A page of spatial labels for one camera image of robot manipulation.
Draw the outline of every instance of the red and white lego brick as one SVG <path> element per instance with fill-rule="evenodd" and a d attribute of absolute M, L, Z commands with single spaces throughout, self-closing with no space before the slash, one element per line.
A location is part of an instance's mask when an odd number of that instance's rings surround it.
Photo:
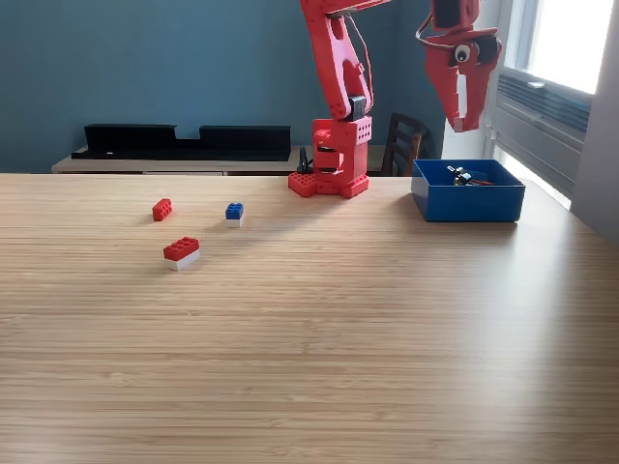
<path fill-rule="evenodd" d="M 172 271 L 182 271 L 200 258 L 200 243 L 185 237 L 163 250 L 165 265 Z"/>
<path fill-rule="evenodd" d="M 172 201 L 168 198 L 164 198 L 158 204 L 153 207 L 153 220 L 155 222 L 161 222 L 172 213 Z"/>

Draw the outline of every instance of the wall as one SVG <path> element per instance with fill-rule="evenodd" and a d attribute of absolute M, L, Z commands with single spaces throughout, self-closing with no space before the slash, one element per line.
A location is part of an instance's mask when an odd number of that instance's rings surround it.
<path fill-rule="evenodd" d="M 619 245 L 619 2 L 615 2 L 589 130 L 576 179 L 573 212 Z"/>
<path fill-rule="evenodd" d="M 408 3 L 356 15 L 375 143 L 393 111 L 394 21 Z M 179 136 L 291 125 L 305 144 L 318 117 L 328 112 L 298 0 L 0 0 L 2 171 L 48 172 L 91 123 L 177 124 Z"/>
<path fill-rule="evenodd" d="M 397 61 L 392 65 L 396 74 L 394 83 L 394 111 L 415 118 L 429 128 L 434 141 L 434 154 L 443 146 L 445 115 L 438 95 L 427 79 L 426 51 L 415 39 L 430 9 L 429 0 L 398 0 L 396 34 Z"/>

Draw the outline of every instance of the blue lego brick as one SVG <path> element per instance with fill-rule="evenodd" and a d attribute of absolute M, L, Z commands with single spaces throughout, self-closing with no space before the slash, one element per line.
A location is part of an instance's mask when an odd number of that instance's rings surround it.
<path fill-rule="evenodd" d="M 244 212 L 245 208 L 242 203 L 230 203 L 230 206 L 228 206 L 228 209 L 225 212 L 225 218 L 240 220 L 243 217 Z"/>

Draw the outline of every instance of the red lego brick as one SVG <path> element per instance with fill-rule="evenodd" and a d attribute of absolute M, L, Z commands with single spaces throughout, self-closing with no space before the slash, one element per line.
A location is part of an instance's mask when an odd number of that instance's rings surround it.
<path fill-rule="evenodd" d="M 163 250 L 163 258 L 170 261 L 180 261 L 187 258 L 190 254 L 195 253 L 200 249 L 200 243 L 196 239 L 185 237 L 175 244 L 172 244 Z"/>
<path fill-rule="evenodd" d="M 165 198 L 153 207 L 153 219 L 161 222 L 172 213 L 172 202 Z"/>
<path fill-rule="evenodd" d="M 299 174 L 293 172 L 288 176 L 288 187 L 301 196 L 309 198 L 316 195 L 318 179 L 315 174 Z"/>

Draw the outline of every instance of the white lego brick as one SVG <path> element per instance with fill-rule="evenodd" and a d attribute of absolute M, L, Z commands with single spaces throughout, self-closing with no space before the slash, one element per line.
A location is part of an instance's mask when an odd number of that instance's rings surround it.
<path fill-rule="evenodd" d="M 200 250 L 194 251 L 192 254 L 181 259 L 180 261 L 172 261 L 170 259 L 164 259 L 163 261 L 165 261 L 165 266 L 167 266 L 168 269 L 176 271 L 178 273 L 179 271 L 187 268 L 189 264 L 194 263 L 198 259 L 200 259 Z"/>
<path fill-rule="evenodd" d="M 242 215 L 240 219 L 226 219 L 225 226 L 230 229 L 240 229 L 245 222 L 245 215 Z"/>

